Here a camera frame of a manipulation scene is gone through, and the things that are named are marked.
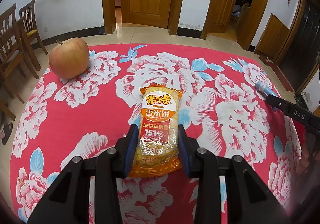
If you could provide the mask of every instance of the tablecloth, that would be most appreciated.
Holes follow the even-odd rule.
[[[290,211],[291,182],[301,156],[295,127],[254,88],[277,89],[257,61],[206,48],[166,44],[90,47],[89,68],[72,80],[50,68],[21,116],[10,161],[15,213],[32,210],[72,157],[98,156],[139,124],[140,87],[152,83],[183,91],[179,123],[200,146],[219,156],[243,156]],[[221,181],[222,223],[226,188]],[[118,179],[124,223],[193,223],[198,180],[182,170],[157,178]],[[94,223],[94,178],[89,223]]]

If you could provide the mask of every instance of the orange snack packaging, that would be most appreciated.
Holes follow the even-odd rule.
[[[139,140],[129,177],[155,177],[181,168],[178,112],[182,91],[163,85],[141,88]]]

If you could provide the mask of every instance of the screw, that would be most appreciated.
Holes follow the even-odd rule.
[[[205,149],[204,147],[199,147],[199,148],[197,149],[197,152],[198,152],[198,153],[201,153],[201,154],[204,154],[204,153],[207,152],[207,149]]]
[[[116,152],[117,152],[117,149],[114,148],[114,147],[111,147],[111,148],[109,148],[109,149],[107,150],[107,153],[108,153],[108,154],[115,154]]]
[[[81,157],[80,156],[75,156],[75,157],[72,158],[72,162],[74,162],[74,163],[78,163],[80,161],[81,161]]]
[[[240,155],[235,155],[233,157],[233,160],[235,160],[236,162],[242,162],[242,157]]]

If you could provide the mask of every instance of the chair leg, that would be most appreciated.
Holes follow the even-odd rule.
[[[22,48],[26,51],[26,53],[30,57],[30,60],[31,60],[33,66],[35,67],[36,71],[40,71],[40,69],[41,69],[40,63],[37,60],[35,52],[30,45],[29,39],[24,38],[24,42],[22,43]]]
[[[5,84],[3,85],[3,88],[8,93],[8,95],[11,97],[11,99],[14,99],[13,94],[10,92],[10,90],[8,89],[8,87]]]
[[[27,65],[28,69],[31,71],[31,73],[33,74],[33,76],[38,79],[39,76],[38,74],[36,73],[36,71],[33,69],[33,66],[31,65],[27,55],[25,54],[25,52],[23,53],[23,60],[25,62],[25,64]]]
[[[20,64],[17,65],[17,69],[24,78],[27,77]]]
[[[39,42],[39,44],[40,44],[43,52],[47,55],[48,52],[47,52],[47,50],[45,49],[45,46],[44,46],[44,44],[42,43],[42,40],[40,39],[39,33],[37,33],[37,40],[38,40],[38,42]]]
[[[17,96],[17,98],[21,101],[22,104],[24,104],[24,101],[22,100],[21,96],[18,94],[18,91],[16,89],[16,87],[10,82],[10,80],[5,79],[5,84],[7,85],[7,87],[9,88],[9,90]]]
[[[9,108],[7,108],[2,100],[0,100],[0,110],[2,110],[12,121],[16,120],[16,116],[9,110]]]

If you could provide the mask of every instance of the chair seat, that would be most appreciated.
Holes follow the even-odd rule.
[[[30,38],[33,34],[37,33],[38,30],[31,30],[27,33],[28,38]]]

